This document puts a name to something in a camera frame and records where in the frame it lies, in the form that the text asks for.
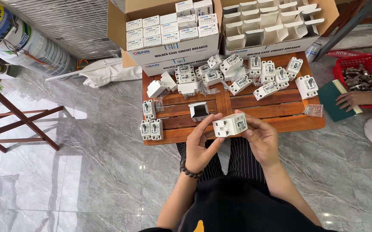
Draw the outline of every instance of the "marble floor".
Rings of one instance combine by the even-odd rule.
[[[372,49],[361,51],[372,52]],[[335,58],[311,65],[319,86],[331,81]],[[44,82],[24,71],[4,80],[3,94],[21,110],[64,105],[35,121],[60,144],[5,144],[0,152],[0,232],[135,232],[152,227],[178,177],[175,145],[144,146],[139,136],[142,82],[100,89],[83,79]],[[0,104],[0,113],[7,112]],[[280,155],[324,227],[372,232],[372,144],[363,124],[372,110],[321,130],[280,134]],[[17,118],[0,119],[0,126]],[[27,126],[0,139],[35,137]],[[230,142],[219,153],[226,172]]]

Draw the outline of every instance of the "metal grille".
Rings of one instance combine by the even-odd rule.
[[[107,38],[108,0],[2,0],[9,10],[78,58],[110,57],[119,49]],[[124,6],[125,0],[113,0]]]

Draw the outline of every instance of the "human hand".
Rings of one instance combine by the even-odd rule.
[[[280,164],[277,131],[270,124],[246,114],[248,129],[240,135],[249,141],[250,148],[256,160],[263,168]]]
[[[353,109],[357,105],[371,105],[372,104],[372,92],[359,92],[359,91],[352,91],[347,92],[336,98],[336,105],[340,105],[343,102],[346,102],[343,104],[340,109],[346,108],[349,106],[349,108],[346,110],[346,112],[349,112],[351,109]]]
[[[198,126],[195,127],[193,132],[187,137],[186,141],[186,168],[194,174],[202,171],[212,157],[219,151],[220,145],[225,138],[216,138],[209,148],[205,148],[204,144],[208,138],[214,136],[214,131],[204,133],[206,127],[214,120],[222,118],[222,113],[216,115],[210,114]]]

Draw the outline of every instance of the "wooden table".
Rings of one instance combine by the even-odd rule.
[[[303,59],[303,65],[297,77],[312,76],[304,52],[272,56],[262,58],[262,60],[272,60],[275,67],[286,68],[293,56]],[[149,77],[143,72],[144,101],[149,100],[146,93],[149,83],[153,80],[160,80],[160,78],[160,75]],[[202,94],[196,94],[196,96],[184,99],[176,91],[165,96],[163,98],[164,111],[157,113],[157,118],[165,118],[163,119],[163,140],[145,140],[144,144],[160,145],[185,142],[194,127],[199,124],[199,122],[193,122],[190,116],[188,105],[193,102],[206,102],[210,113],[222,113],[223,117],[234,113],[234,110],[238,108],[253,117],[264,119],[274,126],[278,132],[314,130],[325,127],[325,118],[302,115],[305,106],[319,104],[319,98],[302,100],[295,81],[290,81],[289,87],[260,101],[257,101],[253,95],[253,92],[258,88],[254,85],[245,88],[236,96],[233,96],[230,91],[225,91],[221,83],[214,85],[214,87],[219,89],[220,93],[207,95],[206,97]],[[213,130],[213,126],[208,126],[206,130]]]

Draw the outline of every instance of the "open cardboard box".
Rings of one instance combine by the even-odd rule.
[[[126,22],[155,15],[175,13],[175,3],[183,0],[130,0],[126,1],[126,13],[123,13],[110,0],[107,9],[107,37],[126,51]],[[218,22],[221,31],[222,5],[220,0],[212,0],[214,13],[219,12]],[[193,56],[201,52],[219,53],[220,34],[210,35],[193,40],[182,41],[170,45],[144,48],[136,51],[123,52],[123,66],[128,67],[136,63],[139,66],[156,64],[158,62],[175,60]]]
[[[248,2],[248,1],[242,1],[242,0],[222,0],[222,7],[230,7],[233,5],[239,5],[239,3],[242,2]],[[324,21],[320,24],[317,24],[317,32],[319,35],[323,34],[328,27],[338,18],[339,12],[336,8],[335,0],[309,0],[309,4],[317,4],[318,8],[321,8],[320,11],[316,12],[314,15],[314,18],[322,18]],[[288,29],[291,26],[296,26],[296,23],[291,24],[285,24],[285,26],[288,27]],[[246,33],[246,36],[249,36],[252,41],[258,41],[257,44],[264,44],[265,35],[270,33],[275,33],[276,38],[279,38],[281,35],[279,33],[276,33],[274,31],[275,28],[268,28],[269,31],[260,29],[255,31],[250,31],[251,33]],[[235,35],[234,37],[234,43],[232,43],[232,47],[244,47],[245,46],[245,36],[244,35]],[[247,60],[250,56],[258,55],[260,57],[268,57],[268,56],[277,56],[277,55],[283,55],[293,52],[301,52],[307,50],[307,48],[313,44],[319,38],[318,35],[311,36],[307,38],[296,38],[296,36],[291,36],[292,38],[287,38],[287,35],[282,35],[282,37],[285,37],[283,41],[272,41],[269,45],[257,45],[254,44],[253,46],[246,44],[245,48],[236,48],[236,49],[230,49],[228,50],[226,47],[226,36],[224,34],[222,38],[222,48],[223,54],[225,56],[230,56],[232,54],[239,54],[241,58],[244,60]]]

